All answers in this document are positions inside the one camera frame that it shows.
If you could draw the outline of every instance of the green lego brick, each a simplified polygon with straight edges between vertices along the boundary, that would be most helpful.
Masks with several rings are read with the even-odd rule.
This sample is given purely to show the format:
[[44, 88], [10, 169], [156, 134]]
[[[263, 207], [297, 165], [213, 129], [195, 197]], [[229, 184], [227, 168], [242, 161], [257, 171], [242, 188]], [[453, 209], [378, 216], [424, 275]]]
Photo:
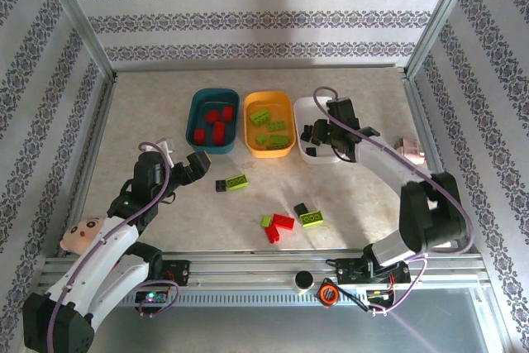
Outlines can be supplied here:
[[303, 227], [311, 227], [323, 222], [323, 215], [321, 211], [309, 212], [303, 214], [300, 218]]
[[238, 188], [244, 188], [248, 184], [248, 179], [244, 174], [237, 175], [236, 177], [229, 178], [226, 180], [228, 190], [235, 190]]
[[255, 138], [255, 142], [257, 142], [257, 145], [264, 145], [266, 143], [266, 141], [268, 140], [268, 138], [266, 137], [266, 134], [259, 134], [256, 138]]
[[272, 116], [266, 109], [261, 109], [260, 111], [250, 115], [250, 120], [256, 127], [262, 126], [266, 122], [269, 122], [271, 118]]
[[290, 142], [290, 138], [288, 138], [288, 136], [275, 136], [275, 135], [270, 136], [270, 144], [272, 145], [284, 144], [288, 146], [289, 142]]
[[272, 145], [266, 146], [266, 149], [267, 150], [277, 150], [277, 149], [284, 149], [287, 146], [288, 146], [287, 144], [272, 144]]
[[287, 123], [280, 121], [280, 122], [269, 122], [266, 125], [266, 128], [268, 128], [268, 131], [274, 132], [274, 131], [281, 131], [287, 129]]
[[270, 215], [265, 215], [263, 217], [263, 220], [261, 221], [261, 226], [269, 227], [271, 223], [272, 223], [272, 217]]

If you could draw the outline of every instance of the patterned wallpaper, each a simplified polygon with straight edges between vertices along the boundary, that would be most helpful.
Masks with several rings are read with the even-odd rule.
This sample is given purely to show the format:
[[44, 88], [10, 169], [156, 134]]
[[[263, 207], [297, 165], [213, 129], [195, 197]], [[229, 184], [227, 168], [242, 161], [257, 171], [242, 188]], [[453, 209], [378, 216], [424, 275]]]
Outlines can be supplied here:
[[0, 352], [80, 185], [103, 77], [58, 0], [0, 0]]
[[138, 70], [191, 60], [404, 66], [438, 0], [79, 2], [114, 68]]
[[529, 351], [528, 5], [459, 0], [415, 77], [516, 351]]

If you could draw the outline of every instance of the blue bin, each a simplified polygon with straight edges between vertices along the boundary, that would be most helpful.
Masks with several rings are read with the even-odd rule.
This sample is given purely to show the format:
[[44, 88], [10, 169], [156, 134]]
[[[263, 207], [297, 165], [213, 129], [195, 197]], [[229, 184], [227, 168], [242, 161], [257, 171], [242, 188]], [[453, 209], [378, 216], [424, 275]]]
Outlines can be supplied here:
[[[229, 88], [203, 88], [193, 95], [191, 109], [189, 110], [188, 128], [185, 132], [187, 142], [195, 151], [205, 150], [212, 155], [224, 155], [233, 149], [237, 137], [237, 122], [239, 120], [239, 94]], [[223, 146], [213, 145], [213, 125], [206, 122], [206, 115], [212, 110], [217, 110], [222, 115], [224, 107], [234, 107], [231, 122], [226, 123]], [[206, 145], [195, 145], [193, 135], [195, 129], [206, 130]]]

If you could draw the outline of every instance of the red lego brick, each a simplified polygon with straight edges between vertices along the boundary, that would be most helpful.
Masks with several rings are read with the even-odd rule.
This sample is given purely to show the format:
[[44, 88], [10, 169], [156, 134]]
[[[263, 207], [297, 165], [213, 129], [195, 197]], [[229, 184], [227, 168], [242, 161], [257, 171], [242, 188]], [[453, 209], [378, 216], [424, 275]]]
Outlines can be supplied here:
[[288, 229], [292, 231], [294, 229], [294, 218], [286, 217], [284, 215], [274, 214], [272, 217], [272, 225], [276, 227], [282, 227], [283, 229]]
[[222, 109], [222, 120], [224, 122], [231, 122], [233, 120], [233, 107], [224, 107]]
[[270, 225], [269, 227], [266, 227], [264, 229], [266, 232], [266, 236], [268, 237], [268, 241], [271, 244], [274, 244], [275, 242], [279, 241], [279, 232], [275, 225]]
[[218, 122], [221, 120], [221, 113], [218, 110], [212, 110], [206, 115], [206, 121], [209, 124], [213, 124], [214, 122]]
[[226, 130], [225, 122], [215, 122], [213, 126], [213, 144], [220, 146], [224, 145], [224, 132]]
[[195, 145], [206, 145], [206, 130], [197, 128], [193, 135], [193, 142]]

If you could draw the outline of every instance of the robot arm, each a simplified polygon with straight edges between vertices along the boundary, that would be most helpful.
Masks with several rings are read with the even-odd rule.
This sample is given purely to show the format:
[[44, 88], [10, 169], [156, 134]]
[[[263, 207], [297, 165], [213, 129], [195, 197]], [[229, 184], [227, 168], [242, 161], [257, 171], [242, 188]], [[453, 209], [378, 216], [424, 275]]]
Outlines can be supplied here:
[[[169, 158], [169, 147], [160, 146]], [[174, 195], [177, 187], [202, 178], [209, 169], [210, 160], [205, 152], [189, 155], [188, 161], [187, 166], [177, 163], [170, 168], [169, 183], [161, 200]], [[154, 151], [142, 153], [134, 167], [134, 178], [125, 183], [120, 195], [112, 202], [108, 218], [91, 246], [44, 295], [32, 293], [24, 302], [22, 316], [26, 347], [38, 352], [48, 351], [46, 335], [51, 314], [65, 289], [64, 304], [60, 305], [55, 319], [54, 350], [56, 353], [86, 352], [92, 344], [94, 332], [123, 297], [143, 281], [160, 279], [161, 251], [136, 241], [158, 213], [158, 203], [107, 240], [104, 237], [155, 198], [163, 188], [164, 179], [161, 154]], [[97, 244], [100, 245], [98, 249], [80, 268], [75, 282], [68, 286], [72, 273], [78, 270]]]
[[[326, 106], [329, 114], [338, 121], [390, 148], [375, 129], [360, 128], [349, 98], [328, 101]], [[321, 143], [331, 145], [351, 161], [370, 169], [401, 198], [398, 230], [364, 248], [362, 271], [371, 278], [377, 273], [383, 274], [388, 267], [412, 255], [466, 235], [465, 221], [457, 209], [444, 196], [434, 191], [423, 178], [403, 167], [403, 161], [409, 163], [412, 169], [416, 168], [416, 165], [403, 158], [397, 151], [391, 149], [400, 160], [327, 119], [316, 121], [312, 136]], [[431, 174], [425, 169], [422, 174], [436, 181], [460, 201], [452, 175]]]

